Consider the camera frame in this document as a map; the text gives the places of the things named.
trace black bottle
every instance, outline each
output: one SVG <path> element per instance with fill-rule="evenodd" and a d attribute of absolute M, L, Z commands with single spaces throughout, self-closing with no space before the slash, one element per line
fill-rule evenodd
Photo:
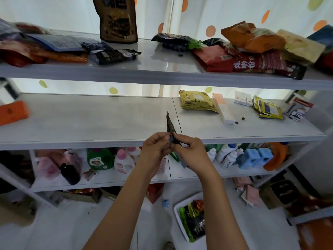
<path fill-rule="evenodd" d="M 63 163 L 61 164 L 60 172 L 70 185 L 75 185 L 81 180 L 81 176 L 74 165 L 66 165 Z"/>

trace forearm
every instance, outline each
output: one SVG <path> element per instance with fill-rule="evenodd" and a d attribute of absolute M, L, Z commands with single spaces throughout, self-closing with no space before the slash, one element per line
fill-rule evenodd
<path fill-rule="evenodd" d="M 83 250 L 127 250 L 130 248 L 136 221 L 150 180 L 148 173 L 138 164 Z"/>
<path fill-rule="evenodd" d="M 212 169 L 199 178 L 203 190 L 207 249 L 248 250 L 218 172 Z"/>

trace hand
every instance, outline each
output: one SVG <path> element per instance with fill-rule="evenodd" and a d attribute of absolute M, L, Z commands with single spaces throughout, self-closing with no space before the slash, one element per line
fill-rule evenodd
<path fill-rule="evenodd" d="M 144 169 L 150 179 L 156 175 L 163 157 L 171 153 L 169 139 L 169 132 L 157 132 L 146 139 L 142 146 L 136 167 Z"/>
<path fill-rule="evenodd" d="M 185 135 L 173 134 L 173 136 L 181 143 L 189 145 L 188 148 L 182 147 L 178 144 L 171 143 L 172 151 L 177 152 L 186 165 L 192 169 L 199 177 L 203 176 L 206 172 L 215 170 L 211 163 L 205 146 L 199 138 L 192 138 Z"/>

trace curtain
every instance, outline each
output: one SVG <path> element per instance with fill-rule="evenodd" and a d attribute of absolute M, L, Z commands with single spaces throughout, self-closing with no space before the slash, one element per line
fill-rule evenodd
<path fill-rule="evenodd" d="M 275 32 L 286 29 L 306 37 L 333 22 L 333 0 L 135 0 L 135 8 L 138 36 L 144 39 L 151 39 L 158 32 L 198 40 L 223 38 L 222 28 L 243 20 Z M 92 0 L 0 0 L 0 17 L 54 30 L 99 33 L 99 17 Z M 13 80 L 22 92 L 32 93 L 176 97 L 184 89 L 234 98 L 234 91 L 239 90 L 266 99 L 283 99 L 288 93 L 277 89 Z"/>

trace person's left hand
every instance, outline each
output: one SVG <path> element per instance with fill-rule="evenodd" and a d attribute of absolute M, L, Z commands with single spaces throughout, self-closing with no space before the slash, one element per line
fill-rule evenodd
<path fill-rule="evenodd" d="M 163 157 L 171 153 L 169 139 L 169 132 L 157 132 L 145 140 L 136 167 L 144 169 L 149 179 L 156 175 Z"/>

